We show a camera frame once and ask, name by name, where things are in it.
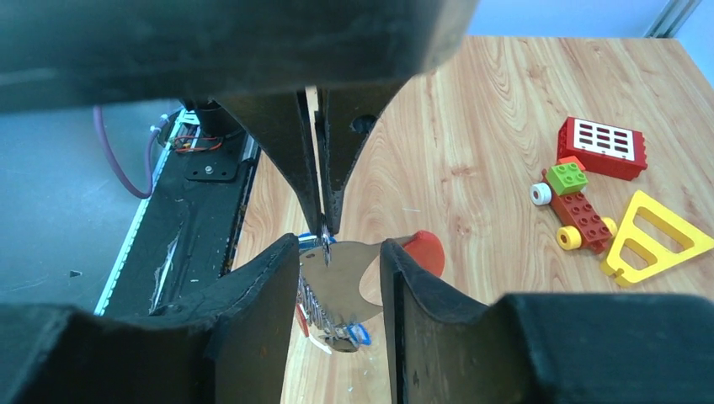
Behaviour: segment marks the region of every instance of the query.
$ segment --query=white lego wheel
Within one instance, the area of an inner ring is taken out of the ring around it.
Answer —
[[[530,201],[534,205],[548,205],[551,203],[552,198],[551,187],[547,183],[534,183],[530,186]]]

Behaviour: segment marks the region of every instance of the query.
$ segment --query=metal bracket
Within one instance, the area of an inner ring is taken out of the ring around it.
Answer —
[[[184,175],[189,181],[230,183],[235,181],[242,160],[246,136],[233,139],[223,147],[206,152],[191,153]]]

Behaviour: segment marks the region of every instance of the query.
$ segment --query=yellow triangle toy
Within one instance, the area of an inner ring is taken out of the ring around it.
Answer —
[[[634,220],[637,215],[672,237],[682,246],[683,250],[672,252],[650,237],[635,224]],[[623,247],[629,247],[644,258],[647,261],[647,267],[637,269],[625,262],[621,256]],[[712,248],[714,248],[714,239],[649,195],[637,191],[632,196],[630,205],[627,206],[620,230],[612,241],[612,248],[605,261],[600,265],[600,270],[608,276],[615,275],[615,282],[626,288]]]

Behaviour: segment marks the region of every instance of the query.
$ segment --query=gray floor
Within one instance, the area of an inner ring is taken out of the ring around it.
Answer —
[[[149,126],[178,105],[104,109],[115,154],[139,189],[147,186],[141,157]],[[110,170],[89,108],[0,115],[0,133],[0,302],[69,303],[92,311],[139,200]],[[70,278],[70,270],[82,276]]]

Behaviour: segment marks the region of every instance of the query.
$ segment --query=yellow lego wheel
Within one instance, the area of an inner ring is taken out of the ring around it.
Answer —
[[[556,233],[558,245],[563,250],[574,250],[580,248],[583,244],[583,238],[580,236],[580,231],[575,226],[563,226]]]
[[[617,224],[615,221],[613,221],[611,217],[603,217],[602,221],[605,223],[605,226],[607,226],[607,230],[612,233],[612,237],[615,238],[617,235]]]

